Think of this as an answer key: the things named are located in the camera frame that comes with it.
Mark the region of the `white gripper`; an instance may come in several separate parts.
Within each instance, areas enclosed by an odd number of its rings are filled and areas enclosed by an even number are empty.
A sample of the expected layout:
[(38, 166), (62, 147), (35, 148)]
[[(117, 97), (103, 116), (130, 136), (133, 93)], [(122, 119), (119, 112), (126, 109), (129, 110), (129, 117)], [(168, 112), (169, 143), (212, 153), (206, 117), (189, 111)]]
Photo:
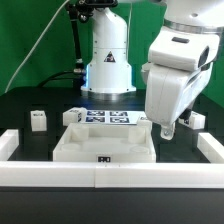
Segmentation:
[(171, 140), (178, 117), (207, 86), (220, 38), (163, 26), (142, 66), (147, 82), (145, 113), (161, 125), (160, 136)]

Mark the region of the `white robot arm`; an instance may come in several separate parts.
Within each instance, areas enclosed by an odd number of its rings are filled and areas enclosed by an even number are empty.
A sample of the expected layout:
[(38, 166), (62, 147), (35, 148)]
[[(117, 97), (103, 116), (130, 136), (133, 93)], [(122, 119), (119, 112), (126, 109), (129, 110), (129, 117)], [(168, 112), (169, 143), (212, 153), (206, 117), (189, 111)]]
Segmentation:
[[(93, 8), (93, 56), (82, 91), (101, 99), (133, 92), (127, 62), (127, 25), (112, 13), (115, 3), (144, 0), (87, 0)], [(173, 138), (175, 121), (190, 111), (209, 82), (224, 38), (224, 0), (148, 0), (166, 8), (163, 25), (142, 65), (147, 85), (145, 113)]]

